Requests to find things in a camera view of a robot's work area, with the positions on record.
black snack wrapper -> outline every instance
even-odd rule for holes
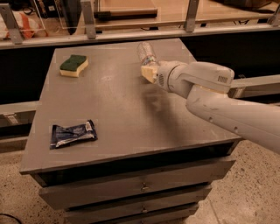
[[[91,120],[85,124],[63,128],[59,125],[52,126],[52,141],[50,149],[57,149],[72,142],[80,140],[96,140],[95,125]]]

candy bar wrapper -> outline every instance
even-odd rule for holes
[[[96,140],[95,125],[91,120],[85,124],[63,128],[59,125],[52,126],[52,141],[50,149],[57,149],[72,142],[80,140]]]

metal post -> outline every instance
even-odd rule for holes
[[[195,18],[198,12],[200,0],[190,0],[186,13],[184,28],[186,32],[193,32],[195,27]]]
[[[24,37],[21,34],[17,21],[8,3],[0,3],[0,14],[10,34],[10,39],[15,45],[22,44]]]
[[[269,18],[268,24],[272,26],[279,26],[280,25],[280,4],[278,5],[276,11],[274,12],[273,16]]]
[[[94,13],[91,9],[91,2],[90,0],[80,0],[80,5],[82,8],[82,13],[84,15],[87,38],[95,39],[96,38],[95,20],[94,20]]]

black cable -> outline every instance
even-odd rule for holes
[[[17,221],[18,224],[23,224],[23,223],[21,222],[21,220],[19,220],[18,218],[14,217],[14,216],[12,216],[12,215],[10,215],[10,214],[7,214],[7,213],[0,213],[0,215],[2,215],[2,216],[7,216],[7,217],[9,217],[9,218],[12,218],[12,219],[14,219],[15,221]]]

green scouring pad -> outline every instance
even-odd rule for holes
[[[60,66],[61,75],[79,77],[80,72],[88,66],[87,56],[72,54]]]

